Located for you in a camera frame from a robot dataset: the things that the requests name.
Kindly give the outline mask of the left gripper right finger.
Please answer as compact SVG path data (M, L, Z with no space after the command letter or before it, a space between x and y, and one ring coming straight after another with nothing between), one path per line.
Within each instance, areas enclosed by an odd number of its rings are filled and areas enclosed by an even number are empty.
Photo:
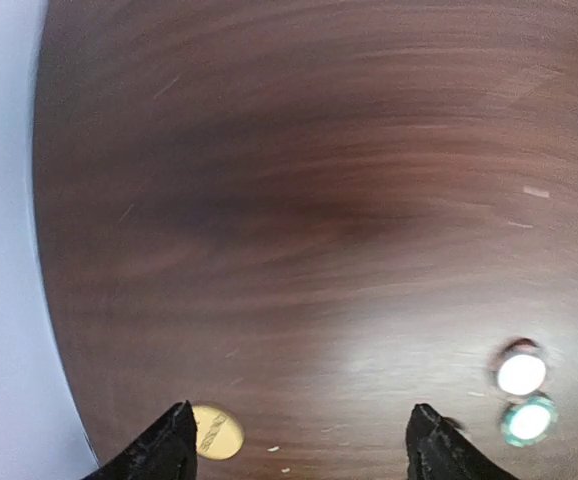
M414 406L405 445L409 480L517 480L427 403Z

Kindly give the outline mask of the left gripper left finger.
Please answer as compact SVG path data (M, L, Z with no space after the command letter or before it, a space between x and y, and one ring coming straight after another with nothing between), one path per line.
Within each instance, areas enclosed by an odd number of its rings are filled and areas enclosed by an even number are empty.
M175 403L121 453L83 480L194 480L196 441L192 405Z

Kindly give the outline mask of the yellow big blind button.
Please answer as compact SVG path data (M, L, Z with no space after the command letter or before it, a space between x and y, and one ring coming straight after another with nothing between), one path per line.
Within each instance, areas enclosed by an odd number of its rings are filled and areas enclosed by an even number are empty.
M227 460L243 447L245 433L241 424L226 410L214 405L193 405L197 427L196 449L210 460Z

